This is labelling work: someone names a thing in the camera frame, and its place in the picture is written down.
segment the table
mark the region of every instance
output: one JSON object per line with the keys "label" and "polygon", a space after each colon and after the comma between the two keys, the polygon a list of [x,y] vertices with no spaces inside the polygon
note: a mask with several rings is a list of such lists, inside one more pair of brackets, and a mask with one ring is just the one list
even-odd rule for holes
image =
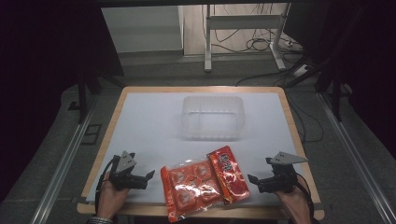
{"label": "table", "polygon": [[[106,155],[107,149],[109,148],[111,137],[115,131],[115,127],[117,125],[117,121],[120,117],[120,113],[122,110],[123,103],[128,95],[128,93],[143,93],[143,92],[201,92],[201,93],[246,93],[246,92],[271,92],[276,93],[279,96],[280,103],[282,105],[285,118],[287,121],[287,125],[290,129],[290,135],[292,139],[292,143],[294,144],[296,155],[305,157],[303,146],[301,145],[299,135],[297,133],[297,129],[295,127],[295,123],[293,121],[292,115],[290,113],[290,108],[285,96],[285,93],[282,89],[277,87],[127,87],[122,91],[114,114],[111,118],[111,121],[108,125],[106,135],[103,139],[102,145],[98,151],[95,162],[92,166],[91,173],[88,177],[85,188],[81,194],[81,197],[86,198],[89,194],[89,191],[94,183],[94,179],[97,177],[100,166],[104,160],[104,156]],[[310,172],[310,168],[308,163],[302,163],[301,168],[303,171],[303,175],[306,178],[309,188],[312,192],[312,199],[315,204],[320,204],[320,198],[318,196],[318,191],[313,180],[312,174]],[[94,205],[79,203],[78,211],[81,214],[93,214],[94,213]],[[120,210],[121,215],[128,216],[167,216],[166,207],[164,205],[158,204],[145,204],[145,205],[133,205],[133,204],[125,204],[124,207]],[[257,218],[257,219],[285,219],[287,216],[282,211],[279,206],[252,206],[252,207],[234,207],[233,209],[224,208],[224,207],[216,207],[209,209],[206,212],[198,213],[194,215],[195,217],[224,217],[224,218]],[[316,219],[324,218],[323,210],[315,211]]]}

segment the snack package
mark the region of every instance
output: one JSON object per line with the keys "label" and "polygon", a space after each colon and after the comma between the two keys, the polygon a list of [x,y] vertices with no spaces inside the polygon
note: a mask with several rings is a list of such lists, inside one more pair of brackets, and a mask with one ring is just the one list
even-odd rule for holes
{"label": "snack package", "polygon": [[170,222],[249,196],[248,186],[229,147],[209,153],[207,159],[161,169]]}

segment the gray floor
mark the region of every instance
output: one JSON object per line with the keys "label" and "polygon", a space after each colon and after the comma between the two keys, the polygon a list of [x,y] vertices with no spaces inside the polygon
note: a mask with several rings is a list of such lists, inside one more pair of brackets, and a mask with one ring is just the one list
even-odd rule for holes
{"label": "gray floor", "polygon": [[[217,55],[212,73],[205,73],[202,57],[182,57],[177,53],[123,54],[120,59],[125,77],[118,79],[133,86],[233,86],[244,77],[276,72],[275,62],[269,54],[245,57]],[[279,83],[280,78],[277,75],[262,76],[248,79],[240,85],[273,86]],[[102,125],[98,141],[78,147],[47,223],[84,223],[88,217],[77,212],[77,202],[121,92],[118,86],[103,79],[100,81],[103,91],[98,95],[90,122],[92,125]],[[286,89],[286,92],[290,105],[295,108],[292,112],[302,139],[305,134],[304,149],[326,212],[320,223],[383,223],[325,114],[313,88],[315,81],[316,78],[311,77],[294,88]],[[46,139],[0,205],[0,223],[29,223],[32,220],[78,126],[78,111],[68,110],[69,105],[77,100],[76,87],[64,92],[62,107]],[[354,113],[347,97],[341,101],[341,116],[362,159],[370,167],[390,204],[395,207],[395,160]],[[83,143],[91,141],[89,136],[82,139]],[[126,223],[126,217],[122,217],[120,223]]]}

